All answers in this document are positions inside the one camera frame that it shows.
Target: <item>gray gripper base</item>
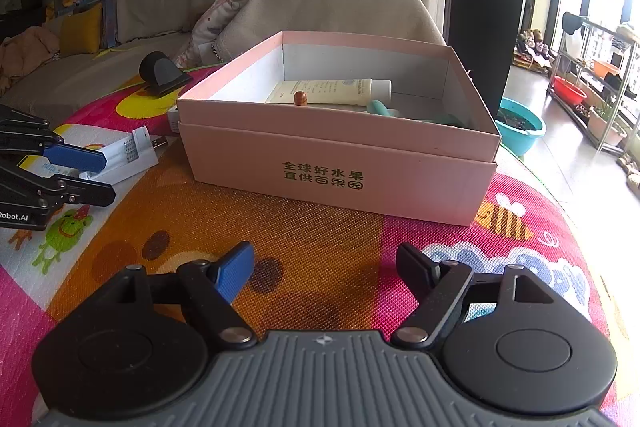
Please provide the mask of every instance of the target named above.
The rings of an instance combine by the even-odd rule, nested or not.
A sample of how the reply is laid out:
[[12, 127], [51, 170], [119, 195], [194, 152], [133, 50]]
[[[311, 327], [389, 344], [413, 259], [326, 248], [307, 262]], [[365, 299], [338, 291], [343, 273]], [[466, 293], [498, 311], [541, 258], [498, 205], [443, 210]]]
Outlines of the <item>gray gripper base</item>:
[[596, 410], [523, 420], [483, 410], [444, 380], [429, 355], [377, 331], [270, 331], [218, 357], [202, 383], [165, 409], [97, 422], [50, 411], [41, 427], [614, 427]]

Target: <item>tiled floor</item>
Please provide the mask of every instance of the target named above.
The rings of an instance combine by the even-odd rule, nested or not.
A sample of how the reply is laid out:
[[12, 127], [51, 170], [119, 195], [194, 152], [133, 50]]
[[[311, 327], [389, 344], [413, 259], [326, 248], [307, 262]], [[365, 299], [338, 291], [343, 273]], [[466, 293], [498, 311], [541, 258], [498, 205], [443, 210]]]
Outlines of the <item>tiled floor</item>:
[[524, 163], [580, 230], [585, 256], [614, 295], [640, 359], [640, 200], [626, 187], [615, 157], [596, 154], [564, 110], [546, 97], [547, 83], [540, 74], [511, 67], [504, 95], [527, 105], [547, 127]]

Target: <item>teal plastic basin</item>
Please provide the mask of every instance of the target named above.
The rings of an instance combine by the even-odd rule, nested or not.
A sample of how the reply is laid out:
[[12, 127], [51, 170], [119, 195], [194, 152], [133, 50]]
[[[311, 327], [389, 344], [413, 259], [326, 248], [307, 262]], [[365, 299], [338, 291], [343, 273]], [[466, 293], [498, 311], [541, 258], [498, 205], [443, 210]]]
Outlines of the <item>teal plastic basin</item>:
[[533, 114], [527, 106], [522, 105], [515, 100], [511, 100], [510, 98], [503, 98], [500, 102], [500, 107], [509, 109], [515, 114], [526, 118], [526, 120], [529, 120], [533, 127], [536, 128], [534, 131], [521, 131], [520, 129], [505, 125], [497, 120], [495, 121], [498, 131], [500, 131], [500, 134], [502, 135], [502, 143], [504, 143], [504, 145], [507, 146], [516, 156], [522, 156], [533, 147], [533, 143], [538, 138], [545, 136], [546, 125], [539, 117]]

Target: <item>beige sofa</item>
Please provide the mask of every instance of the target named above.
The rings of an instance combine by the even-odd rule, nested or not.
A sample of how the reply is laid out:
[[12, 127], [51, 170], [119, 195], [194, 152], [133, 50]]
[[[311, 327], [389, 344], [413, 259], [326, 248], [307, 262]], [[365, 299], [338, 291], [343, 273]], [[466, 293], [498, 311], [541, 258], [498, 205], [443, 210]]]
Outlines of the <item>beige sofa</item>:
[[[146, 54], [177, 55], [214, 0], [118, 0], [118, 40], [110, 53], [74, 55], [37, 69], [0, 98], [58, 126], [76, 110], [138, 73]], [[216, 46], [231, 60], [281, 30], [364, 33], [444, 44], [422, 0], [249, 0]]]
[[[213, 1], [117, 0], [117, 38], [123, 44], [98, 58], [82, 54], [49, 62], [12, 86], [0, 103], [46, 118], [55, 128], [138, 74], [146, 54], [175, 55]], [[60, 22], [47, 27], [59, 33]]]

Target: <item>metal screw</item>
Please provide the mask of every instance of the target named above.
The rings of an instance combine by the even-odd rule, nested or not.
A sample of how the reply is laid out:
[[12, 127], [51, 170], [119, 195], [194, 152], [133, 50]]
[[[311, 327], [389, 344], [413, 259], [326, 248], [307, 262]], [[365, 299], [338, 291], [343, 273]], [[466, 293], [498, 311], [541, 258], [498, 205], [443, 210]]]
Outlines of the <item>metal screw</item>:
[[220, 333], [220, 338], [229, 344], [243, 344], [252, 339], [252, 332], [247, 328], [226, 328]]
[[396, 331], [396, 336], [403, 342], [409, 344], [419, 344], [424, 342], [429, 334], [422, 328], [405, 327]]

